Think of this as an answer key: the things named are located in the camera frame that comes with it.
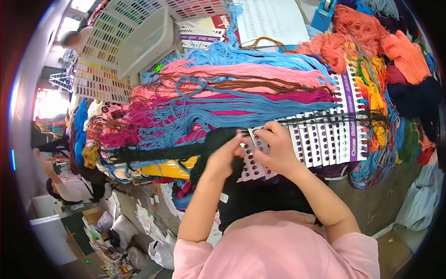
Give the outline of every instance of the pink shirt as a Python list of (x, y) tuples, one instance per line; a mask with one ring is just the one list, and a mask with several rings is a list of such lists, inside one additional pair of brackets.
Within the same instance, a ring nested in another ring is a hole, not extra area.
[(380, 277), (378, 243), (361, 233), (332, 245), (314, 215), (266, 211), (232, 223), (215, 246), (178, 239), (173, 279)]

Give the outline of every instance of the purple label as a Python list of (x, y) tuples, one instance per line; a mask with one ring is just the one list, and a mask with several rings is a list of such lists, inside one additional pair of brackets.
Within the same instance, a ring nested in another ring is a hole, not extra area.
[[(348, 78), (348, 73), (343, 73), (341, 75), (342, 77), (342, 83), (344, 84), (344, 92), (346, 97), (346, 103), (347, 103), (347, 111), (355, 113), (355, 100), (353, 99), (353, 92), (350, 87), (350, 80)], [(350, 162), (357, 161), (357, 138), (356, 138), (356, 121), (349, 121), (348, 122), (348, 131), (350, 135)]]
[(181, 35), (182, 40), (198, 41), (198, 42), (210, 42), (219, 41), (221, 37), (206, 36), (206, 35)]

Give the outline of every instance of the concrete floor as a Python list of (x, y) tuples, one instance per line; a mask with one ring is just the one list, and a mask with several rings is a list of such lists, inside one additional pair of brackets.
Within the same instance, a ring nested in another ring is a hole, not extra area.
[[(358, 190), (352, 188), (347, 179), (330, 181), (329, 187), (348, 205), (358, 221), (361, 232), (372, 236), (395, 221), (406, 192), (418, 176), (420, 166), (416, 162), (398, 165), (393, 168), (387, 179), (370, 189)], [(131, 197), (117, 193), (122, 213), (138, 228), (140, 232), (133, 240), (142, 251), (147, 252), (152, 239), (145, 234), (144, 229), (136, 218), (137, 199), (155, 218), (155, 224), (165, 233), (170, 229), (177, 235), (180, 220), (172, 215), (164, 202), (158, 184), (134, 186), (122, 184), (121, 189), (130, 193)], [(159, 196), (160, 203), (152, 206), (150, 196)]]
[[(142, 207), (147, 209), (149, 216), (153, 215), (155, 224), (164, 234), (165, 231), (169, 229), (173, 234), (177, 235), (180, 219), (169, 211), (161, 189), (159, 188), (159, 184), (135, 186), (132, 183), (129, 183), (121, 184), (119, 188), (131, 195), (126, 196), (121, 193), (116, 193), (121, 205), (122, 214), (124, 214), (138, 229), (139, 235), (133, 237), (133, 241), (138, 248), (147, 253), (149, 244), (153, 241), (149, 235), (145, 234), (141, 223), (136, 217), (135, 211), (137, 211), (136, 205), (138, 204), (138, 199), (140, 200)], [(155, 203), (153, 206), (150, 204), (150, 197), (154, 194), (159, 196), (160, 202)]]

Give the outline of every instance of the pink sleeve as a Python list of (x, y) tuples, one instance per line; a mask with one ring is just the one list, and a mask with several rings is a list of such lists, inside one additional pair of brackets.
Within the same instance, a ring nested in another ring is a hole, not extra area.
[(332, 245), (350, 278), (380, 278), (378, 242), (362, 233), (348, 233)]
[(196, 243), (178, 239), (173, 250), (175, 271), (172, 279), (198, 278), (212, 249), (212, 245), (205, 241)]

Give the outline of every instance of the woman's left hand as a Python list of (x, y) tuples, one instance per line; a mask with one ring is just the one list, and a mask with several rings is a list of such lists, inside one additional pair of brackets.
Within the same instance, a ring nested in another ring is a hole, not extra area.
[(247, 144), (248, 139), (242, 133), (237, 133), (230, 141), (218, 148), (207, 160), (203, 173), (215, 178), (226, 179), (232, 174), (231, 163), (234, 156), (244, 157), (243, 148), (240, 143)]

